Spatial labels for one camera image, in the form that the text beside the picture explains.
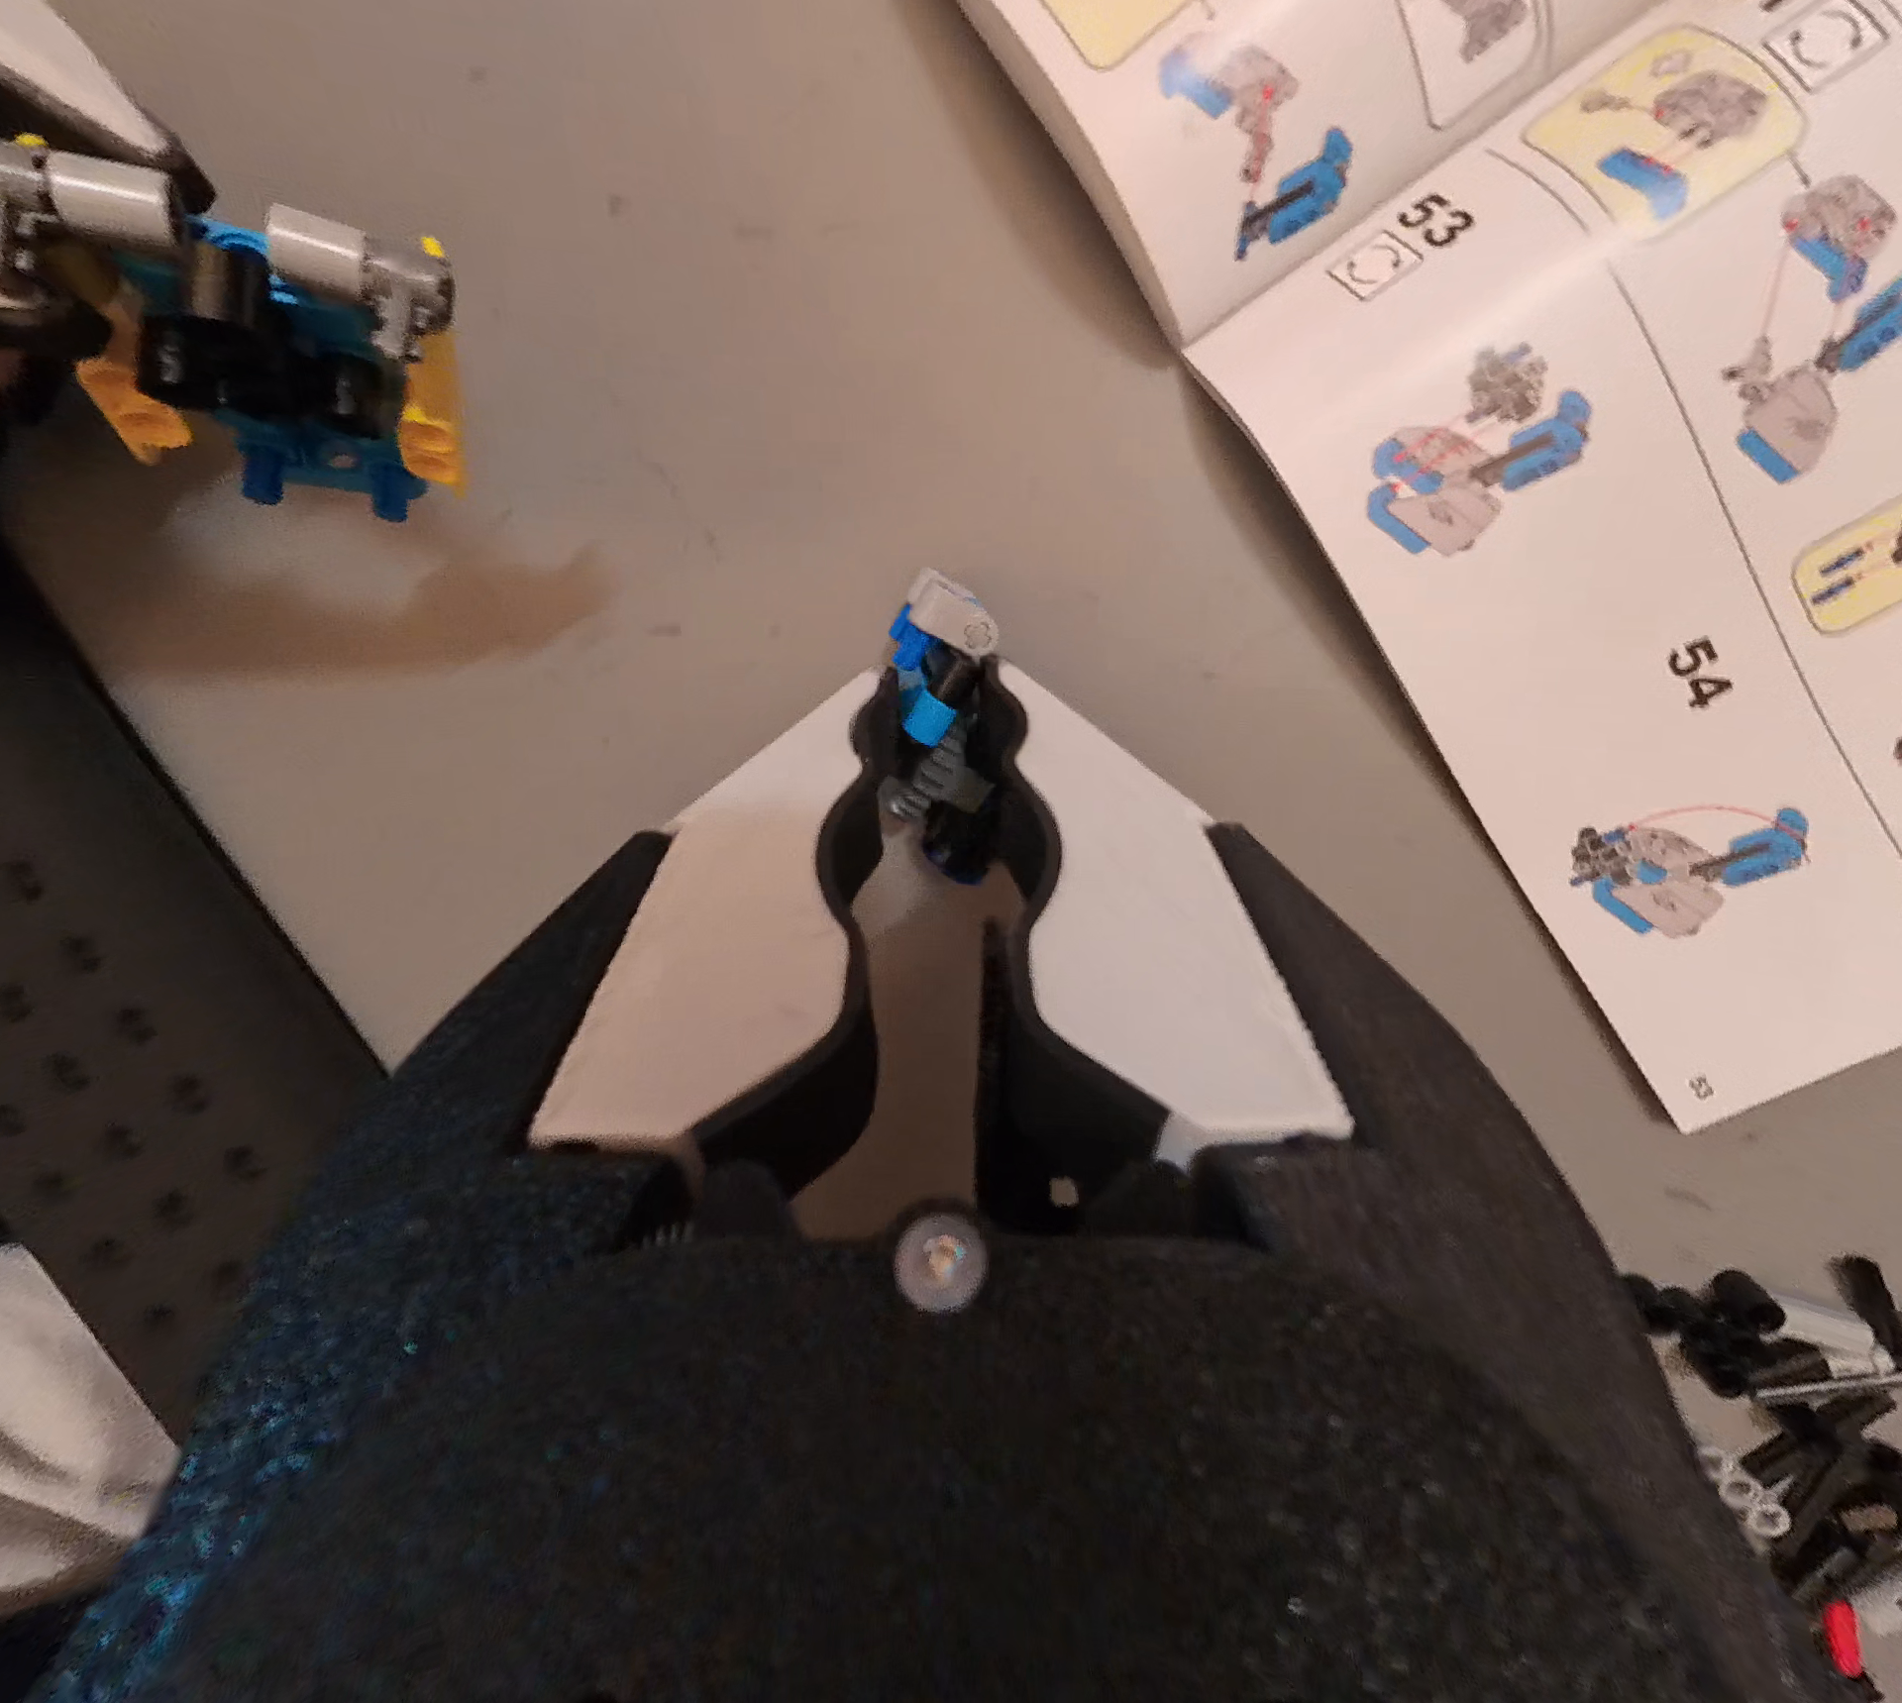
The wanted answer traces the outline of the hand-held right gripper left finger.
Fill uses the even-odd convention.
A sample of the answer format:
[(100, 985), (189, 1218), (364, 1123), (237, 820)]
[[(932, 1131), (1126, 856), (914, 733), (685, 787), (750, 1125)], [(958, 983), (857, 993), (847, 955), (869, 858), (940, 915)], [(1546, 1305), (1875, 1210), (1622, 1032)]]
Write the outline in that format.
[(528, 1123), (534, 1151), (728, 1165), (795, 1197), (873, 1117), (857, 899), (885, 856), (889, 684), (859, 672), (661, 832), (655, 866)]

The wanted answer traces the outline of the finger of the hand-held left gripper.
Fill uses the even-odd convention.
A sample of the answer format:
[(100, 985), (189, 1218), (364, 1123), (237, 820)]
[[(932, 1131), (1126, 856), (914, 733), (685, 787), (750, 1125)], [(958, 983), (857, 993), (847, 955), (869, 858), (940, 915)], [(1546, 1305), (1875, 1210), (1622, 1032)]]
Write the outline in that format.
[(169, 177), (183, 210), (215, 189), (177, 137), (130, 98), (45, 0), (1, 0), (1, 139)]

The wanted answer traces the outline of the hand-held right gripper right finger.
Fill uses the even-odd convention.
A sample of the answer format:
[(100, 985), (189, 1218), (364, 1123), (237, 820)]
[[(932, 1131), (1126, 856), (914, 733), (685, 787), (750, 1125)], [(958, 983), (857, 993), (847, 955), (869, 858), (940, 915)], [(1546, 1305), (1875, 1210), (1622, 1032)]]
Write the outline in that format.
[(1217, 1149), (1348, 1143), (1216, 820), (1025, 672), (994, 664), (986, 699), (1019, 901), (994, 1088), (1033, 1193), (1087, 1206)]

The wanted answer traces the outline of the blue grey brick assembly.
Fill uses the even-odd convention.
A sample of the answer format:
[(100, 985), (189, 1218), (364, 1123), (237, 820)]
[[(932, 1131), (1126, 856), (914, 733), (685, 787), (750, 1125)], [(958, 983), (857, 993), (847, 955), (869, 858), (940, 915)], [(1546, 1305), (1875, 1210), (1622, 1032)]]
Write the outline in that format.
[(998, 626), (968, 589), (922, 569), (887, 642), (897, 723), (879, 806), (930, 868), (958, 886), (982, 884), (1000, 812), (984, 688)]

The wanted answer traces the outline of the blue yellow brick chassis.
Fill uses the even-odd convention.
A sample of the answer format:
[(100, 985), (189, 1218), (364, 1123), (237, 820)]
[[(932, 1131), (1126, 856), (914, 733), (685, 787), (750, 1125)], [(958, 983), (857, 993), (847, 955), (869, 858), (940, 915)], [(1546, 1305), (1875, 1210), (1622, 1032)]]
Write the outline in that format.
[(3, 436), (76, 389), (140, 464), (217, 424), (247, 501), (348, 492), (387, 525), (463, 488), (455, 270), (274, 204), (259, 232), (167, 173), (21, 135), (1, 149)]

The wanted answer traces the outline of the black perforated panel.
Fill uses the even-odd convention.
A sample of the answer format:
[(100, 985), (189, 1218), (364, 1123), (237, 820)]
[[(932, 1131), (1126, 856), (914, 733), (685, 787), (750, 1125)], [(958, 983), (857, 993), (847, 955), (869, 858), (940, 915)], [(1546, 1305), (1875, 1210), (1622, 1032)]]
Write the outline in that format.
[(3, 553), (3, 1228), (167, 1436), (383, 1080)]

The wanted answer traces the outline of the open instruction booklet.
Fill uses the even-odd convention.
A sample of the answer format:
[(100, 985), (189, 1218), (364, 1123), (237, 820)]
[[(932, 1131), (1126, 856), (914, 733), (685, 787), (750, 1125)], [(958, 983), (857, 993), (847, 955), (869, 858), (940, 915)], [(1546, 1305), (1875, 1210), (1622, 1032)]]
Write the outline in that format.
[(1671, 1123), (1897, 1050), (1897, 0), (958, 0)]

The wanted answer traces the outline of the pile of small brick parts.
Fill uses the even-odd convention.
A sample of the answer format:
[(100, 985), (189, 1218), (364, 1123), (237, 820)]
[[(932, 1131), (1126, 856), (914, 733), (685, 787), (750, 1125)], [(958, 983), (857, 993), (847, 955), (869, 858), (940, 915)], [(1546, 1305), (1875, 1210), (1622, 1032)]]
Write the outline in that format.
[(1622, 1274), (1659, 1359), (1746, 1416), (1750, 1438), (1699, 1438), (1701, 1476), (1792, 1600), (1838, 1692), (1897, 1700), (1871, 1648), (1897, 1644), (1899, 1305), (1865, 1254), (1830, 1264), (1834, 1301), (1744, 1270), (1699, 1288)]

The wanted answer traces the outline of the white cloth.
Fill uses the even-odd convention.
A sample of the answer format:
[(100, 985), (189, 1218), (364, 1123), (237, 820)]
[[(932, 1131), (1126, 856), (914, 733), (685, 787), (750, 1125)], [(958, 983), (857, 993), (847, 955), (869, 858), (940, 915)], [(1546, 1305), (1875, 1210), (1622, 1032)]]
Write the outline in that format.
[(1, 1620), (82, 1597), (146, 1531), (177, 1446), (35, 1258), (1, 1248)]

